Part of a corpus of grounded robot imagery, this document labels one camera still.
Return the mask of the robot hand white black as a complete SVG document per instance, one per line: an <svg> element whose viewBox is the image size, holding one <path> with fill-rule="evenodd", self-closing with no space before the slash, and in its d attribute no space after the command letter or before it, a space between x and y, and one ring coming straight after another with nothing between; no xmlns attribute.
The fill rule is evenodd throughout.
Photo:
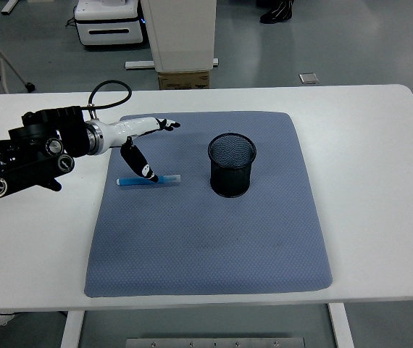
<svg viewBox="0 0 413 348"><path fill-rule="evenodd" d="M119 147L120 155L130 169L139 177L153 183L158 183L159 177L134 144L134 140L155 131L173 131L180 127L180 123L174 120L156 117L140 117L111 124L94 120L88 124L95 137L94 148L89 154L103 154L110 148Z"/></svg>

